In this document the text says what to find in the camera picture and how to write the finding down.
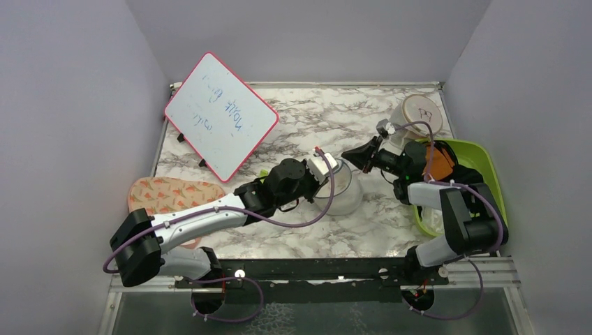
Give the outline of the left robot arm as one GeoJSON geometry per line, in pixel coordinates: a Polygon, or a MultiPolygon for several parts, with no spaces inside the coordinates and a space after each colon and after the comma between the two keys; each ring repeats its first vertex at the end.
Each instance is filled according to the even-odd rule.
{"type": "Polygon", "coordinates": [[[191,239],[259,221],[271,223],[273,215],[291,202],[314,197],[334,183],[338,163],[330,154],[302,161],[286,158],[260,177],[221,199],[169,214],[149,215],[145,208],[132,211],[110,239],[112,255],[103,271],[118,274],[123,286],[142,285],[159,274],[194,278],[208,287],[219,279],[214,252],[201,247],[188,256],[170,252],[191,239]]]}

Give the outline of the white mesh laundry bag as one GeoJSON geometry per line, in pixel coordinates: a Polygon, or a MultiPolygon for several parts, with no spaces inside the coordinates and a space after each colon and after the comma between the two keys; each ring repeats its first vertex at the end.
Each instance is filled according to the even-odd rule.
{"type": "MultiPolygon", "coordinates": [[[[361,204],[362,201],[362,187],[358,178],[352,173],[349,165],[341,160],[335,158],[338,167],[333,170],[334,173],[334,196],[329,209],[326,211],[327,216],[346,216],[353,213],[361,204]]],[[[326,183],[318,190],[313,198],[313,203],[318,208],[318,212],[322,213],[330,201],[330,178],[326,178],[326,183]]]]}

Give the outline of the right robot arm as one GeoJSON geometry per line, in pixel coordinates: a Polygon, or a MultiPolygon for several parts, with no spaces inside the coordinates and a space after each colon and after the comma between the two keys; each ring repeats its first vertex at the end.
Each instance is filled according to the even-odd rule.
{"type": "Polygon", "coordinates": [[[507,225],[488,185],[430,177],[426,168],[434,151],[424,143],[409,142],[400,154],[393,154],[380,148],[380,138],[373,137],[341,155],[363,173],[378,168],[395,175],[393,191],[400,202],[441,211],[444,233],[410,248],[404,258],[404,278],[413,284],[428,278],[431,269],[464,256],[496,251],[508,241],[507,225]]]}

